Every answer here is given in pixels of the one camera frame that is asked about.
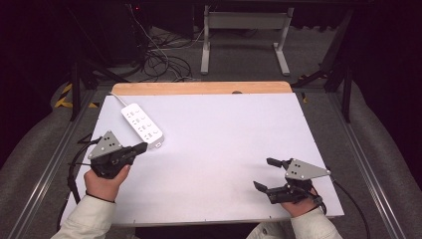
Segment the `hand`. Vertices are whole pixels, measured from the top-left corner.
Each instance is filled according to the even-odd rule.
[[[311,190],[311,193],[313,195],[317,194],[314,189]],[[313,208],[317,207],[317,205],[312,199],[306,198],[296,204],[293,202],[284,202],[282,203],[282,207],[285,208],[292,217],[299,217],[311,211]]]
[[[84,175],[85,185],[87,187],[87,193],[94,197],[106,201],[115,201],[118,194],[120,185],[127,178],[130,170],[130,165],[124,166],[118,175],[113,179],[105,179],[98,177],[92,169]]]

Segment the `white sleeve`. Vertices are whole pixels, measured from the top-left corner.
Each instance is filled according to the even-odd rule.
[[[52,239],[103,239],[111,227],[115,203],[85,196]]]
[[[297,239],[340,239],[335,226],[317,208],[291,219]]]

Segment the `white jacket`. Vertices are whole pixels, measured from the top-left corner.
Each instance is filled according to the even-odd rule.
[[[63,223],[52,239],[103,239],[111,227],[115,203],[85,196]],[[334,225],[315,209],[300,217],[292,218],[297,239],[340,239]],[[284,239],[281,225],[276,222],[260,223],[247,239]]]

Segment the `power strip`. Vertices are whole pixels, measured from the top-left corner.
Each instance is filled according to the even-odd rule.
[[[121,114],[133,127],[140,138],[148,143],[148,149],[161,147],[164,135],[138,104],[130,104],[121,109]]]

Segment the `white tabletop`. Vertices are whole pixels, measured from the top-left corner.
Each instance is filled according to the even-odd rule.
[[[114,225],[151,226],[260,222],[290,218],[253,181],[285,185],[285,171],[267,157],[297,158],[324,167],[295,94],[126,96],[162,129],[160,148],[139,155],[116,199]],[[111,130],[123,146],[140,138],[121,115],[121,102],[106,97],[93,139]],[[82,166],[77,177],[85,195]],[[327,216],[343,215],[329,177],[313,179]],[[70,198],[63,219],[75,208]]]

